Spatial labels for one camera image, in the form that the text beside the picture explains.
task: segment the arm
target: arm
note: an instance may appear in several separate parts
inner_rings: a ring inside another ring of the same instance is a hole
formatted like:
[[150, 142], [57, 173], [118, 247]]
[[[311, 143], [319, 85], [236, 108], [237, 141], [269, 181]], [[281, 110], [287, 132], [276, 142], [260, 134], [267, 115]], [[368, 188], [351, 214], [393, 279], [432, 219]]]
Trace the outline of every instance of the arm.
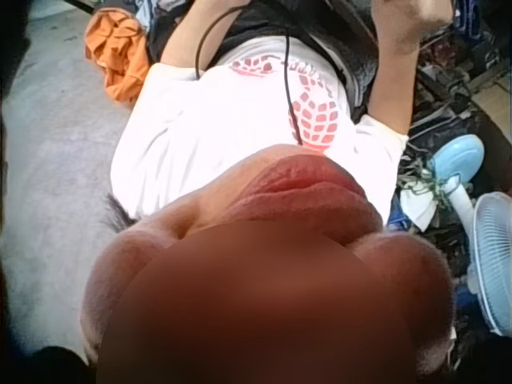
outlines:
[[407, 134], [413, 112], [414, 80], [424, 34], [451, 22], [451, 0], [372, 0], [378, 36], [378, 72], [368, 113]]
[[381, 50], [368, 114], [399, 134], [407, 134], [413, 113], [419, 50], [396, 54]]
[[[245, 6], [249, 2], [250, 0], [195, 0], [187, 16], [170, 36], [162, 53], [161, 62], [177, 68], [194, 68], [199, 42], [208, 27], [230, 8]], [[200, 70], [208, 67], [240, 12], [226, 16], [212, 29], [201, 51]]]

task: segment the cable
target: cable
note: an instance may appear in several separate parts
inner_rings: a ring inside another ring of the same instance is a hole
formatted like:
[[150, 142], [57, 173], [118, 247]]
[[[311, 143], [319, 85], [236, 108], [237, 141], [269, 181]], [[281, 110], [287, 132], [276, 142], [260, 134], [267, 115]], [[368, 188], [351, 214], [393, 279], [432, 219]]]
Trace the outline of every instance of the cable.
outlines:
[[301, 130], [298, 127], [297, 115], [294, 111], [294, 105], [291, 102], [290, 96], [290, 87], [288, 86], [288, 59], [290, 58], [290, 32], [288, 29], [285, 29], [285, 37], [286, 37], [286, 52], [285, 52], [285, 89], [286, 89], [286, 100], [288, 101], [288, 109], [290, 110], [291, 119], [294, 122], [295, 134], [297, 139], [297, 144], [302, 146], [302, 137]]
[[[201, 77], [201, 75], [199, 73], [199, 59], [201, 58], [202, 46], [204, 46], [204, 43], [205, 43], [206, 39], [208, 38], [208, 35], [211, 33], [212, 29], [215, 28], [215, 26], [217, 24], [219, 24], [221, 20], [223, 20], [224, 18], [226, 18], [230, 14], [233, 14], [233, 13], [238, 12], [240, 10], [244, 10], [247, 7], [249, 7], [250, 4], [252, 4], [252, 3], [249, 3], [249, 4], [245, 5], [245, 6], [234, 6], [234, 7], [229, 8], [226, 12], [224, 12], [223, 14], [218, 16], [208, 26], [208, 28], [206, 29], [204, 35], [201, 37], [201, 40], [199, 41], [198, 50], [197, 50], [196, 55], [195, 55], [195, 77], [196, 77], [197, 80], [199, 80], [200, 77]], [[295, 114], [294, 105], [293, 105], [293, 103], [291, 101], [290, 87], [289, 87], [289, 84], [288, 84], [288, 61], [289, 61], [289, 58], [290, 58], [290, 32], [288, 31], [287, 28], [285, 28], [284, 31], [285, 31], [285, 37], [286, 37], [286, 52], [285, 52], [285, 61], [284, 61], [286, 101], [288, 102], [288, 109], [290, 111], [290, 115], [291, 115], [292, 121], [294, 123], [295, 134], [297, 136], [296, 137], [297, 144], [302, 146], [301, 131], [300, 131], [300, 128], [298, 127], [297, 115]]]
[[423, 136], [424, 134], [431, 132], [432, 130], [436, 130], [437, 128], [441, 128], [447, 124], [450, 124], [451, 122], [454, 122], [458, 116], [454, 116], [452, 118], [448, 118], [447, 120], [443, 120], [442, 122], [438, 122], [437, 124], [434, 124], [433, 126], [429, 126], [428, 128], [424, 129], [423, 131], [415, 134], [414, 136], [411, 136], [409, 138], [409, 141], [412, 142], [416, 138], [419, 138], [420, 136]]
[[198, 50], [197, 50], [197, 52], [195, 54], [195, 77], [196, 77], [197, 80], [199, 80], [199, 78], [201, 77], [200, 74], [199, 74], [199, 59], [200, 59], [200, 56], [201, 56], [202, 46], [204, 46], [205, 41], [208, 38], [208, 35], [212, 31], [212, 29], [215, 28], [215, 26], [217, 24], [219, 24], [224, 18], [226, 18], [230, 14], [234, 14], [235, 12], [238, 12], [240, 10], [244, 10], [249, 5], [250, 5], [250, 3], [247, 4], [246, 6], [233, 6], [233, 7], [229, 8], [226, 12], [224, 12], [218, 18], [216, 18], [214, 20], [214, 22], [212, 22], [210, 24], [210, 26], [206, 29], [204, 35], [202, 36], [201, 40], [199, 41]]

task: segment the hand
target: hand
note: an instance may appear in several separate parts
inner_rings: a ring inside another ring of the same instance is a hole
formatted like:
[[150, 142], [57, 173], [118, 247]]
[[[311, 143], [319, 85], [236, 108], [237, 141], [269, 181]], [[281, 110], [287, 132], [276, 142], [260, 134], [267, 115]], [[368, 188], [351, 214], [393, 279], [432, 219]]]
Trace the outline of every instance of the hand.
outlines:
[[380, 51], [409, 54], [425, 34], [451, 23], [452, 0], [372, 0]]

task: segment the fan grille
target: fan grille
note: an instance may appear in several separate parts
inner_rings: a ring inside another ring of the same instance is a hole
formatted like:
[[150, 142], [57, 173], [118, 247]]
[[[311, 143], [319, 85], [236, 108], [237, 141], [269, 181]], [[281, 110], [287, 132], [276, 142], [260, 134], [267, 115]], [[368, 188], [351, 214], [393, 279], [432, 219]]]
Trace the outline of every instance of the fan grille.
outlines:
[[512, 199], [494, 192], [475, 207], [472, 259], [480, 283], [479, 299], [494, 332], [512, 335]]

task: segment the forearm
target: forearm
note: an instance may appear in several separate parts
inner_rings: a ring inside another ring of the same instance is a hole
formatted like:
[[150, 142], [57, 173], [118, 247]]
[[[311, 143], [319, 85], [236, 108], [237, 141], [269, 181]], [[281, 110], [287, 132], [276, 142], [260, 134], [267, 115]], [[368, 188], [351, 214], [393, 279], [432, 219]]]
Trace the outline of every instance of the forearm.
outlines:
[[[243, 0], [195, 0], [188, 15], [167, 42], [161, 62], [178, 68], [194, 68], [199, 42], [208, 27], [229, 8], [247, 3], [248, 1]], [[226, 16], [212, 29], [201, 50], [200, 70], [208, 67], [239, 13], [240, 11]]]
[[418, 52], [419, 48], [406, 53], [386, 48], [379, 54], [368, 114], [399, 134], [410, 128]]

